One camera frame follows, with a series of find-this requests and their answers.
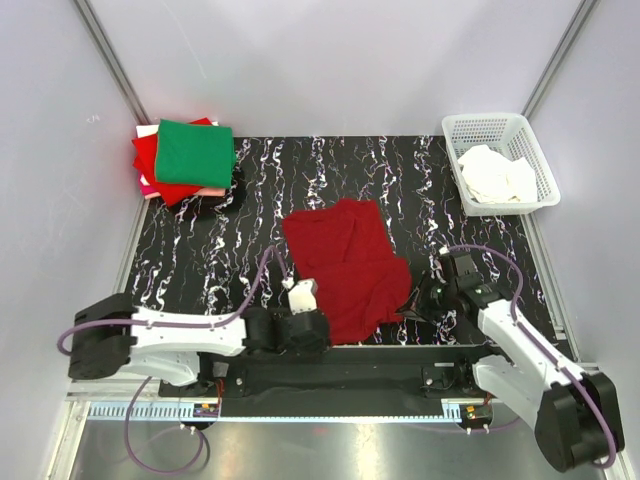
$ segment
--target wire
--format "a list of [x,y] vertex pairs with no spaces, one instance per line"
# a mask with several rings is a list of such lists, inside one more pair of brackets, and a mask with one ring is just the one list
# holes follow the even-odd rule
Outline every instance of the wire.
[[494,250],[493,248],[485,247],[484,245],[453,245],[451,247],[447,247],[449,251],[454,252],[456,250],[482,250],[484,252],[491,253],[492,255],[496,255],[497,257],[503,259],[505,262],[509,264],[511,268],[513,268],[518,276],[518,286],[516,287],[516,291],[511,299],[511,318],[513,318],[515,325],[524,333],[524,335],[533,343],[545,357],[549,359],[573,384],[573,386],[578,390],[580,395],[584,398],[584,401],[587,403],[589,409],[593,412],[593,415],[596,417],[600,428],[604,433],[604,436],[607,440],[607,446],[609,449],[609,458],[604,463],[594,462],[593,466],[600,469],[605,469],[611,467],[616,461],[616,442],[613,438],[613,433],[611,432],[611,428],[607,425],[607,421],[605,420],[602,412],[593,401],[593,398],[589,395],[589,392],[582,386],[580,380],[578,380],[568,369],[567,367],[561,367],[559,359],[556,358],[554,353],[549,350],[536,336],[533,332],[520,320],[518,320],[517,315],[517,304],[520,299],[520,295],[522,294],[522,289],[524,288],[524,277],[522,275],[522,270],[516,265],[516,263],[507,257],[505,254]]
[[195,455],[191,458],[191,460],[189,460],[184,466],[177,468],[175,470],[159,470],[157,468],[150,467],[149,465],[144,463],[142,460],[140,460],[136,456],[136,453],[133,451],[133,448],[131,448],[131,441],[129,440],[129,424],[131,423],[131,413],[133,412],[133,407],[136,403],[136,400],[138,400],[138,397],[144,390],[144,387],[147,386],[147,384],[151,381],[151,379],[152,377],[147,377],[146,380],[142,382],[140,387],[138,387],[138,390],[136,391],[136,393],[133,395],[133,398],[131,399],[131,403],[129,403],[129,406],[127,407],[127,413],[124,417],[124,448],[127,450],[127,454],[129,455],[129,458],[133,460],[133,463],[138,465],[143,470],[146,470],[147,472],[155,473],[157,475],[165,475],[165,476],[181,475],[185,473],[187,470],[189,470],[193,466],[193,464],[198,461],[198,458],[200,458],[200,454],[202,453],[202,449],[204,448],[204,444],[206,440],[205,436],[200,430],[196,429],[195,427],[191,428],[191,432],[196,433],[198,435],[198,439],[200,440],[200,443],[198,444],[198,450],[196,451]]
[[[249,289],[249,294],[243,300],[242,304],[240,304],[240,307],[238,307],[238,309],[235,312],[233,312],[228,318],[213,324],[213,327],[217,328],[217,327],[224,327],[225,325],[229,325],[231,322],[233,322],[238,317],[240,317],[240,315],[242,315],[242,313],[246,310],[246,308],[251,303],[251,300],[253,300],[253,297],[256,294],[256,291],[258,290],[258,286],[260,285],[260,279],[262,277],[262,274],[266,270],[267,261],[269,260],[270,255],[276,256],[276,259],[278,260],[278,264],[280,265],[280,269],[282,270],[282,275],[284,276],[284,278],[287,277],[287,267],[284,263],[284,259],[282,258],[282,255],[280,254],[278,249],[275,247],[275,245],[271,245],[265,250],[264,254],[262,255],[262,259],[260,260],[260,264],[258,265],[258,273],[254,278],[253,283],[251,284],[251,288]],[[130,318],[94,320],[91,322],[81,323],[80,325],[73,326],[72,328],[66,330],[62,335],[60,335],[60,338],[58,338],[56,345],[60,353],[66,356],[70,356],[71,350],[68,350],[65,348],[64,341],[71,335],[82,332],[84,330],[89,330],[91,328],[97,328],[97,327],[132,326],[132,325],[149,326],[149,323],[145,320],[133,320]],[[177,323],[177,322],[158,321],[158,322],[153,322],[153,326],[167,327],[167,328],[211,328],[210,323],[202,323],[202,322]]]
[[[280,270],[282,271],[283,277],[285,279],[287,278],[287,267],[284,263],[284,259],[282,258],[281,253],[278,251],[275,245],[269,246],[265,250],[264,254],[262,255],[262,259],[260,260],[260,264],[258,265],[258,273],[254,278],[253,283],[251,284],[251,288],[249,289],[249,294],[247,295],[247,297],[243,300],[242,304],[240,304],[240,307],[238,307],[238,309],[233,314],[231,314],[225,320],[213,324],[213,327],[224,327],[225,325],[228,325],[229,323],[233,322],[238,317],[240,317],[240,315],[242,315],[242,313],[249,306],[249,304],[251,303],[251,300],[253,300],[253,297],[256,294],[258,285],[260,284],[260,279],[267,267],[267,261],[269,260],[269,257],[271,255],[275,255],[278,261],[278,264],[280,265]],[[91,322],[82,323],[80,325],[75,325],[74,327],[66,330],[58,338],[58,341],[56,342],[56,346],[58,347],[58,351],[60,353],[66,356],[70,356],[71,350],[68,350],[65,348],[64,341],[71,335],[78,332],[82,332],[84,330],[89,330],[91,328],[104,327],[104,326],[131,326],[131,325],[149,326],[149,323],[144,320],[133,320],[133,319],[94,320]],[[210,323],[177,323],[177,322],[165,322],[165,321],[154,322],[153,326],[168,327],[168,328],[211,328]],[[191,468],[193,464],[198,461],[198,458],[200,458],[200,455],[202,454],[202,449],[205,446],[207,447],[207,454],[208,454],[207,457],[209,457],[210,455],[209,443],[207,438],[204,436],[202,432],[200,432],[200,430],[197,430],[195,427],[191,427],[191,432],[196,433],[198,435],[198,439],[200,440],[200,443],[198,444],[198,450],[196,451],[195,455],[191,458],[191,460],[189,460],[184,466],[175,470],[159,470],[157,468],[150,467],[149,465],[145,464],[144,462],[142,462],[142,460],[140,460],[137,457],[136,452],[131,447],[131,442],[129,440],[129,424],[131,422],[131,413],[133,412],[133,407],[136,403],[136,400],[138,400],[138,397],[140,396],[144,388],[148,385],[148,383],[151,381],[151,379],[152,377],[147,377],[145,381],[142,382],[142,384],[140,385],[136,393],[133,395],[133,398],[131,399],[129,406],[127,407],[127,412],[125,414],[125,419],[124,419],[124,446],[125,446],[125,449],[127,450],[127,454],[129,455],[129,458],[131,458],[131,460],[133,460],[133,462],[143,470],[146,470],[147,472],[151,472],[157,475],[164,475],[164,476],[181,475],[185,473],[187,470],[189,470],[189,468]],[[224,393],[224,383],[220,381],[220,383],[216,383],[215,385],[218,391],[218,407],[216,409],[217,412],[212,412],[211,414],[207,414],[204,416],[207,416],[207,417],[215,416],[216,418],[218,418],[218,416],[220,415],[220,407],[222,405],[222,394]],[[182,429],[183,427],[184,426],[172,427],[172,428],[166,429],[165,431],[160,432],[160,434],[154,436],[149,442],[147,442],[146,445],[148,445],[151,441],[156,440],[157,438],[163,436],[165,433],[168,433],[173,429],[178,429],[178,428]]]

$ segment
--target gray wall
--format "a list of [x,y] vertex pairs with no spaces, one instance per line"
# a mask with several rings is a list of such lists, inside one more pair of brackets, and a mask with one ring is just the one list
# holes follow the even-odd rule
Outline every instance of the gray wall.
[[68,385],[56,338],[112,292],[138,205],[134,121],[70,1],[0,5],[0,471],[36,479]]
[[92,0],[151,117],[429,134],[520,111],[579,0]]
[[533,118],[562,201],[538,214],[578,345],[618,388],[640,471],[640,2],[600,2]]

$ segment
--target white basket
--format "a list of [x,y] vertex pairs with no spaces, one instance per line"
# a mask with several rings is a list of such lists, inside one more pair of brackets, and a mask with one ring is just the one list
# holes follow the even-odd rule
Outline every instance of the white basket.
[[[560,191],[547,159],[533,134],[529,122],[514,113],[450,115],[442,120],[451,168],[458,184],[462,205],[468,216],[525,215],[540,207],[556,205]],[[536,172],[538,201],[534,203],[487,204],[475,201],[469,194],[458,159],[475,145],[488,145],[511,161],[526,158]]]

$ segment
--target clothing pile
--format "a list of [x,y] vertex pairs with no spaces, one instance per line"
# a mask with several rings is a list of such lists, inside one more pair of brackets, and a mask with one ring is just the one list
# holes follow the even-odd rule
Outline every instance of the clothing pile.
[[133,166],[145,198],[172,206],[192,195],[223,197],[236,164],[233,133],[208,118],[189,124],[161,120],[136,128]]
[[538,201],[536,172],[524,157],[512,162],[487,145],[476,145],[458,163],[467,190],[479,203]]

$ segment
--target white towel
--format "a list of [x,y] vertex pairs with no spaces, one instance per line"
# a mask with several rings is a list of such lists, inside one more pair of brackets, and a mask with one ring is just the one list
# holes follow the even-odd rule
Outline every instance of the white towel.
[[462,155],[458,163],[469,193],[479,203],[538,200],[536,173],[524,157],[511,162],[487,145],[478,145]]

